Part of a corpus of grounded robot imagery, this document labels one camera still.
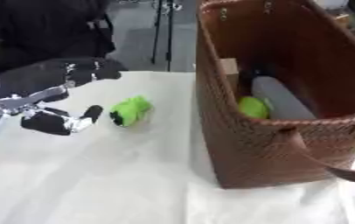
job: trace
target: tennis ball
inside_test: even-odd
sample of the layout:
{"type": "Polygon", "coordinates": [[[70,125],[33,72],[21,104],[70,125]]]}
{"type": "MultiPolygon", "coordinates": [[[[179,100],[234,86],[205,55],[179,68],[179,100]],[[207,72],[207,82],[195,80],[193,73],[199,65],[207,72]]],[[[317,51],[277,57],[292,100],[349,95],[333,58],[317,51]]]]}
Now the tennis ball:
{"type": "Polygon", "coordinates": [[[253,118],[268,118],[268,107],[262,101],[251,96],[245,96],[240,99],[239,111],[253,118]]]}

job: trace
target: black clothing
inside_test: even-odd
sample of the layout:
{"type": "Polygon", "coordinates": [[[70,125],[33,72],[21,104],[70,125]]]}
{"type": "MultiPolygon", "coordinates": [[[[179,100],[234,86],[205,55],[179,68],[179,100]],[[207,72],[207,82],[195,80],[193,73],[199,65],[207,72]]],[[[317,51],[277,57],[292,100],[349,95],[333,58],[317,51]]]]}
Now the black clothing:
{"type": "Polygon", "coordinates": [[[88,8],[85,4],[98,1],[0,0],[0,68],[53,58],[104,57],[112,52],[112,33],[103,36],[87,23],[92,13],[94,18],[98,15],[91,4],[88,8]],[[81,8],[72,7],[79,2],[84,3],[81,8]]]}

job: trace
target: table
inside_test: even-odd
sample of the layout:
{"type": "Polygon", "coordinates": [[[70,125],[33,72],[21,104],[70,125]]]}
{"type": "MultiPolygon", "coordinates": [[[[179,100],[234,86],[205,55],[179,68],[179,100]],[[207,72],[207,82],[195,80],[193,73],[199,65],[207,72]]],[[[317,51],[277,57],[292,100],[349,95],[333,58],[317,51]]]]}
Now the table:
{"type": "Polygon", "coordinates": [[[193,73],[126,72],[52,103],[95,126],[48,136],[18,125],[0,133],[0,224],[355,223],[355,184],[318,181],[248,190],[216,184],[198,120],[193,73]],[[144,95],[154,109],[130,128],[108,108],[144,95]]]}

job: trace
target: wicker basket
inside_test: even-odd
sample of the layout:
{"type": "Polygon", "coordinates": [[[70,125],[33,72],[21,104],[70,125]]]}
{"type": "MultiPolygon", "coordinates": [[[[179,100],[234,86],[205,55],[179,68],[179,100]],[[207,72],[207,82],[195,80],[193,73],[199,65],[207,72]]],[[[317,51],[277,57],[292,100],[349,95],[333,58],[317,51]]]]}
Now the wicker basket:
{"type": "MultiPolygon", "coordinates": [[[[226,0],[198,12],[197,85],[203,132],[225,188],[338,176],[355,158],[355,37],[306,0],[226,0]],[[262,120],[237,109],[220,60],[272,66],[317,120],[262,120]]],[[[241,93],[250,90],[241,85],[241,93]]]]}

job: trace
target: basket handle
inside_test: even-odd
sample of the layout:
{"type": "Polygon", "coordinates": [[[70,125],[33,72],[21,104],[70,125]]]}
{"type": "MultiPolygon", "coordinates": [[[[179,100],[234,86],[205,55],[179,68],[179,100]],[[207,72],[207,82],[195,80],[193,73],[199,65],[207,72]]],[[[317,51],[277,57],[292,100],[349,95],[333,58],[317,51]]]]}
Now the basket handle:
{"type": "Polygon", "coordinates": [[[310,149],[305,144],[302,135],[296,129],[283,130],[282,134],[286,135],[285,137],[287,139],[288,144],[292,145],[294,149],[296,149],[301,155],[303,155],[313,163],[322,166],[328,172],[332,173],[333,175],[341,179],[346,179],[355,182],[354,170],[337,168],[331,164],[327,164],[323,161],[314,158],[310,153],[310,149]]]}

